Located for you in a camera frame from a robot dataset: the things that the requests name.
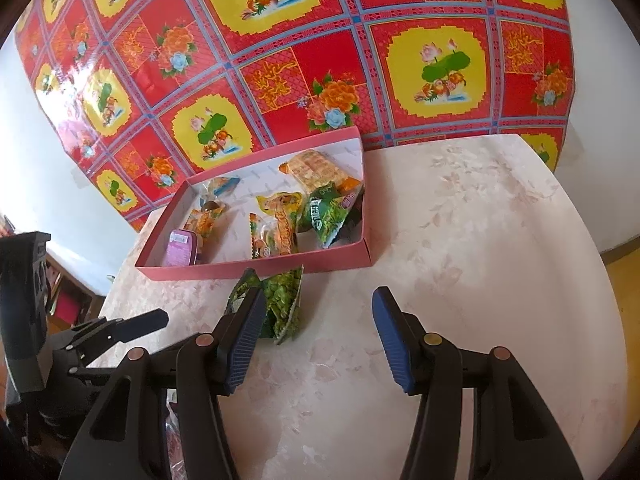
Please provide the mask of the orange-ended long cracker pack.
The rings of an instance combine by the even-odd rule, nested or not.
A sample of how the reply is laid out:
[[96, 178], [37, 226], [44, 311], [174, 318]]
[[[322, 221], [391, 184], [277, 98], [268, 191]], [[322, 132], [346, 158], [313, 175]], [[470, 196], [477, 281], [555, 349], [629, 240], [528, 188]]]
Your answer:
[[333, 183], [341, 194], [362, 185], [361, 180], [351, 176], [315, 150], [294, 155], [288, 162], [282, 162], [279, 170], [282, 174], [293, 177], [307, 194], [330, 183]]

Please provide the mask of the colourful fruit candy packet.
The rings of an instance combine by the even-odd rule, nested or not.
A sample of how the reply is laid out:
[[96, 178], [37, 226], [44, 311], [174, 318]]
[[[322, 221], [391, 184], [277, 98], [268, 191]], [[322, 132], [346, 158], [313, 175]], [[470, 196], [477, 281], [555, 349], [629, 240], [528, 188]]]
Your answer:
[[277, 210], [272, 217], [262, 218], [251, 212], [250, 258], [263, 259], [298, 253], [296, 234], [297, 214], [285, 209]]

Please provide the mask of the purple plastic snack tub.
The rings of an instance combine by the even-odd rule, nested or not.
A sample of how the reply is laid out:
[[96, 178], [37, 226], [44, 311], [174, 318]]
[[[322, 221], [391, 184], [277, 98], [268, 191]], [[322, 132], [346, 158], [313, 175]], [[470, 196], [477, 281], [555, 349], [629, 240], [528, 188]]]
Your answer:
[[203, 241], [197, 232], [172, 230], [166, 244], [162, 266], [194, 266], [202, 252]]

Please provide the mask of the pink shallow cardboard box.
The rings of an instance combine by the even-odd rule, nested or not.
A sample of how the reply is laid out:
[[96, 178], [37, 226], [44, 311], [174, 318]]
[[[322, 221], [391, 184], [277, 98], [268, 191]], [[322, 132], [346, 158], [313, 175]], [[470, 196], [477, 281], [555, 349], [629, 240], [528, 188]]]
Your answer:
[[[247, 268], [261, 276], [303, 266], [307, 273], [365, 268], [372, 264], [367, 220], [361, 219], [347, 236], [324, 248], [310, 230], [297, 235], [298, 252], [287, 256], [254, 259], [250, 256], [250, 215], [267, 226], [276, 219], [262, 211], [258, 197], [277, 192], [295, 193], [303, 188], [280, 167], [294, 156], [314, 150], [360, 181], [366, 180], [363, 147], [355, 127], [321, 133], [226, 162], [185, 180], [142, 246], [134, 266], [153, 281], [190, 281], [238, 278]], [[220, 201], [226, 206], [216, 219], [214, 232], [204, 240], [202, 261], [193, 266], [165, 266], [171, 232], [186, 224], [190, 213], [201, 205], [204, 188], [218, 177], [236, 177], [240, 182]]]

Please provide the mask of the blue-ended clear rice cracker pack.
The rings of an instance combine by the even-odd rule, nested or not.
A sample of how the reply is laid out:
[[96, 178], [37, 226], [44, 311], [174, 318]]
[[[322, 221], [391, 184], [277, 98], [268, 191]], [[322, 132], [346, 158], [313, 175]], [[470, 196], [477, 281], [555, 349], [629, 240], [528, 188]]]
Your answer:
[[216, 200], [232, 193], [241, 179], [238, 177], [216, 177], [203, 184], [202, 199]]

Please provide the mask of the small orange candy packet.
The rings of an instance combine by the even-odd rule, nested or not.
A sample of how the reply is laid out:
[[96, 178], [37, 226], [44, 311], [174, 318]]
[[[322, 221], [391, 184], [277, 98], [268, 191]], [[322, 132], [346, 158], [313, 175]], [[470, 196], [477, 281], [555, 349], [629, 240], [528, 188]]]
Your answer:
[[224, 208], [197, 210], [192, 209], [183, 229], [198, 234], [203, 240], [209, 238], [215, 229], [217, 219], [224, 213]]

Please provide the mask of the red floral wall cloth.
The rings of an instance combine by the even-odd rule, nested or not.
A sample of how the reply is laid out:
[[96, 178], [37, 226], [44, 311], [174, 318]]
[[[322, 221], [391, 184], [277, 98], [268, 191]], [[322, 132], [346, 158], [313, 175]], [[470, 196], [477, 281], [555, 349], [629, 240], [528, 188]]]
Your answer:
[[14, 39], [135, 229], [194, 174], [346, 127], [366, 148], [516, 134], [555, 167], [574, 92], [565, 0], [30, 0]]

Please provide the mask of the green pea snack packet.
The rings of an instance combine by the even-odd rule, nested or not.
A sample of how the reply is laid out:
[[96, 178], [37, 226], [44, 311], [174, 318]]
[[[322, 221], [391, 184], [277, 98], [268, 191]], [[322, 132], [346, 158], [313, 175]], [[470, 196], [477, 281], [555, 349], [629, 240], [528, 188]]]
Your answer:
[[316, 188], [305, 200], [297, 231], [313, 230], [323, 249], [351, 238], [362, 220], [361, 193], [361, 184], [347, 191], [340, 191], [334, 182]]

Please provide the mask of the brown round candy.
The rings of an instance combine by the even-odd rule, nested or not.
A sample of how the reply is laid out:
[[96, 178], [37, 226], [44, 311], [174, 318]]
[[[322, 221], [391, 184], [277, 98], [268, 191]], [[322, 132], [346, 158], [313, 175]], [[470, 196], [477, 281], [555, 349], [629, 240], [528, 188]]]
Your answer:
[[201, 211], [217, 211], [224, 210], [224, 203], [216, 202], [216, 200], [206, 200], [202, 203]]

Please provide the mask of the yellow-lidded jelly cup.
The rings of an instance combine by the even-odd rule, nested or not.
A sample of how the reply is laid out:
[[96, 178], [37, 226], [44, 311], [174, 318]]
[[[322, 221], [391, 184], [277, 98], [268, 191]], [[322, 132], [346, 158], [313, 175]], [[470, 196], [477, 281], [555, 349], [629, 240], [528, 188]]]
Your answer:
[[303, 205], [303, 198], [301, 192], [275, 192], [271, 195], [258, 195], [256, 202], [264, 214], [274, 217], [278, 212], [297, 214]]

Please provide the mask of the green pea packet front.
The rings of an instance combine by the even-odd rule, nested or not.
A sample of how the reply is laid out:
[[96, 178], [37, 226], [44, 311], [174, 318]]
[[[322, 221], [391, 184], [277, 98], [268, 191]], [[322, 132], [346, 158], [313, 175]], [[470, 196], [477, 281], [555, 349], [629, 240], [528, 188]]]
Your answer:
[[247, 268], [232, 288], [224, 313], [234, 313], [239, 309], [246, 293], [253, 287], [260, 287], [266, 298], [266, 314], [259, 337], [282, 344], [299, 332], [303, 276], [303, 266], [296, 266], [263, 280], [254, 269]]

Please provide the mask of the wooden furniture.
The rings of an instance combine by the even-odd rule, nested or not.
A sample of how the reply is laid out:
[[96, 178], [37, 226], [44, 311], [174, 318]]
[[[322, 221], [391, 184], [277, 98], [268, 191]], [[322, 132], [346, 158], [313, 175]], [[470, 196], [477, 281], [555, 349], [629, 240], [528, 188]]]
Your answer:
[[602, 260], [622, 320], [627, 358], [627, 411], [625, 440], [639, 422], [639, 241], [604, 252]]

